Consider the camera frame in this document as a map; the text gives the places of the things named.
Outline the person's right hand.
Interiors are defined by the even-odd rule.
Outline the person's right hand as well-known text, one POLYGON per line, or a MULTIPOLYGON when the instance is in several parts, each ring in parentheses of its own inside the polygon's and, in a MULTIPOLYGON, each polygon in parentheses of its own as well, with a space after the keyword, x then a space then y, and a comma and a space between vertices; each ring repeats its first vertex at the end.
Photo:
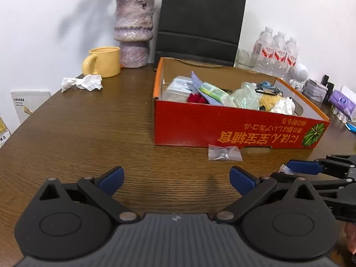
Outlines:
POLYGON ((356 226, 353 223, 345 225, 346 243, 348 250, 355 255, 356 253, 356 226))

